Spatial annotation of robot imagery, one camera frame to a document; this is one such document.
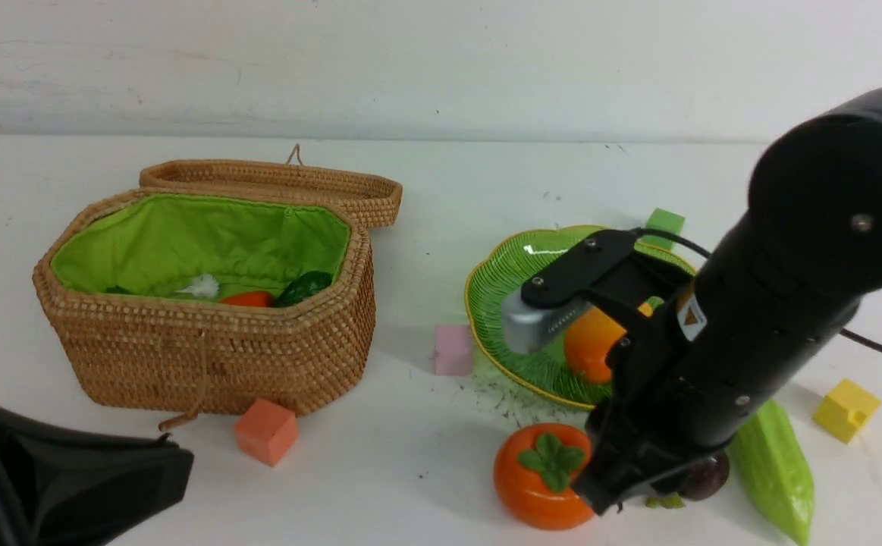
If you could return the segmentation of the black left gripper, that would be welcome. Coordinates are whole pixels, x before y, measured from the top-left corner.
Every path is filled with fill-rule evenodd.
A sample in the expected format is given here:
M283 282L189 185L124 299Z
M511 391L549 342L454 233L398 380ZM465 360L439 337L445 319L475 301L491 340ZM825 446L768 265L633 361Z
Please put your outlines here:
M193 462L169 435L74 431L0 407L0 545L107 545L179 504Z

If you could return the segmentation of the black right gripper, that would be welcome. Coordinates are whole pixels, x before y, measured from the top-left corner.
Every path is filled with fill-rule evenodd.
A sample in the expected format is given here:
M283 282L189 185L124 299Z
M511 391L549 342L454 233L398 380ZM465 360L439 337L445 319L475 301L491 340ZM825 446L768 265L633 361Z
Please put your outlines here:
M591 453L571 484L594 514L676 493L694 464L729 444L719 387L698 375L691 349L672 303L615 343L613 393L586 420Z

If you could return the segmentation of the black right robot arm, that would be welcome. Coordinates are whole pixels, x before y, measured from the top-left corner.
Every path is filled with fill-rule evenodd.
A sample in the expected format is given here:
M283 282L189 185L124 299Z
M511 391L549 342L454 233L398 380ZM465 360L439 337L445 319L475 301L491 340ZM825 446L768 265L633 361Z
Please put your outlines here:
M882 289L882 89L802 122L752 172L747 209L665 311L597 268L567 283L630 335L572 488L598 515L679 487Z

